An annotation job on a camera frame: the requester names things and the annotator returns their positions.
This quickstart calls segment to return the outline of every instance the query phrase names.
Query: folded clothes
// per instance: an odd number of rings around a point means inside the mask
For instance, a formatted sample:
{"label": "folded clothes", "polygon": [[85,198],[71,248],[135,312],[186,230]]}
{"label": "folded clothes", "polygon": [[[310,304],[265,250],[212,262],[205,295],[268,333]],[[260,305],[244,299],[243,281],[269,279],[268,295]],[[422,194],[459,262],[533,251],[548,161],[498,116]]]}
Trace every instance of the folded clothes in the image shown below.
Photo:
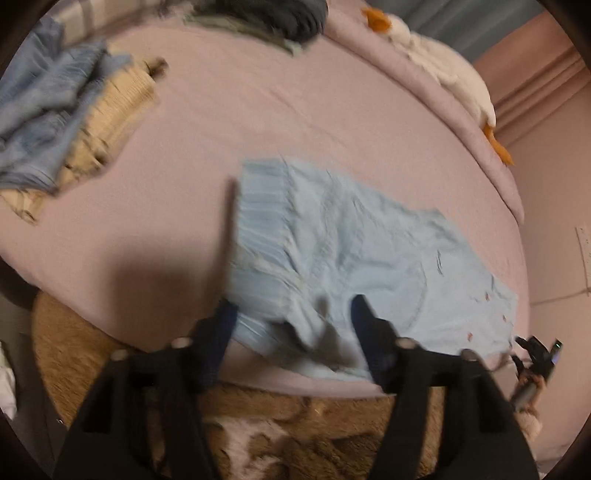
{"label": "folded clothes", "polygon": [[328,15],[326,0],[215,0],[196,9],[239,18],[298,43],[321,34]]}
{"label": "folded clothes", "polygon": [[[96,102],[70,145],[69,153],[56,179],[63,191],[95,175],[109,164],[142,113],[156,101],[153,75],[166,66],[162,58],[133,61],[105,80]],[[36,223],[49,193],[35,189],[4,189],[0,197],[23,220]]]}
{"label": "folded clothes", "polygon": [[0,189],[56,189],[70,146],[105,80],[131,62],[104,41],[61,51],[63,27],[44,17],[0,79]]}
{"label": "folded clothes", "polygon": [[202,15],[198,11],[195,11],[185,15],[184,22],[186,24],[194,23],[202,27],[223,28],[229,32],[258,38],[259,40],[283,48],[292,55],[297,55],[301,52],[301,45],[298,42],[287,40],[239,18],[229,17],[227,15]]}
{"label": "folded clothes", "polygon": [[429,350],[510,347],[517,296],[436,210],[305,163],[246,162],[235,242],[235,338],[283,368],[368,378],[350,322],[357,294]]}
{"label": "folded clothes", "polygon": [[61,51],[63,31],[42,18],[0,80],[0,197],[29,223],[49,195],[110,162],[166,66],[111,54],[104,41]]}

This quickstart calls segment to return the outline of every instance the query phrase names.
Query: pink blanket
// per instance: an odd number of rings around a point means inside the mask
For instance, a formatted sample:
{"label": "pink blanket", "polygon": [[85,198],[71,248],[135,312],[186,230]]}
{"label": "pink blanket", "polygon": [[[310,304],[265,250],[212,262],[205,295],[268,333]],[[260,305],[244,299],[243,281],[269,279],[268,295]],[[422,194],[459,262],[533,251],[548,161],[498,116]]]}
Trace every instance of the pink blanket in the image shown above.
{"label": "pink blanket", "polygon": [[[104,175],[48,205],[38,226],[0,203],[0,255],[26,280],[115,338],[160,348],[209,314],[223,289],[241,161],[284,155],[342,171],[410,208],[438,208],[519,295],[516,332],[527,334],[527,275],[510,201],[427,102],[326,38],[296,58],[167,22],[115,40],[166,58],[160,105]],[[223,377],[299,393],[375,391],[271,368],[239,345]]]}

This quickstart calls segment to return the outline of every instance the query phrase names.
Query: light blue shorts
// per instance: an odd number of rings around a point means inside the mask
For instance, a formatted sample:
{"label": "light blue shorts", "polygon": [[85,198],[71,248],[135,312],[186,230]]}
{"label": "light blue shorts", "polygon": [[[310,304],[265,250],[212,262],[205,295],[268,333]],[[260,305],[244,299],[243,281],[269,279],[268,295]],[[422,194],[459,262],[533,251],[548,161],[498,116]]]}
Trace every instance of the light blue shorts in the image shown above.
{"label": "light blue shorts", "polygon": [[369,378],[350,321],[357,294],[429,350],[509,349],[516,295],[436,210],[299,161],[249,161],[235,242],[235,339],[283,368]]}

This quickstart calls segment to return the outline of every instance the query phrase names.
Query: plush toy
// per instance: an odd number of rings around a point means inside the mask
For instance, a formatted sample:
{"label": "plush toy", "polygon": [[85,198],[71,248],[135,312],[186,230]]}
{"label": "plush toy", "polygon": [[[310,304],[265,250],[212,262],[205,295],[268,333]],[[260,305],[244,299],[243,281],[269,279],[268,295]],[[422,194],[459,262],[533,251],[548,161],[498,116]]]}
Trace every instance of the plush toy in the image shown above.
{"label": "plush toy", "polygon": [[447,45],[411,32],[396,15],[386,14],[377,8],[361,11],[371,30],[386,37],[398,51],[425,70],[464,106],[501,161],[505,165],[513,165],[510,153],[495,139],[495,109],[486,83],[474,67]]}

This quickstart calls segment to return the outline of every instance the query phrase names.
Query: wire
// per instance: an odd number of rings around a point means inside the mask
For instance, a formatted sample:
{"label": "wire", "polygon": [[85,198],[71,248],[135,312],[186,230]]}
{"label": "wire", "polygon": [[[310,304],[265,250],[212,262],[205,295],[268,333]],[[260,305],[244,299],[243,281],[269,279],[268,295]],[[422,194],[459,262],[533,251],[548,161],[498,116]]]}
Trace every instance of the wire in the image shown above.
{"label": "wire", "polygon": [[530,305],[532,307],[537,307],[538,305],[545,305],[547,303],[554,303],[555,301],[573,299],[575,297],[578,297],[579,295],[582,295],[584,293],[590,293],[590,292],[591,292],[591,288],[585,288],[584,290],[578,291],[576,293],[571,293],[570,295],[563,295],[562,297],[556,297],[553,299],[535,301],[535,302],[531,303]]}

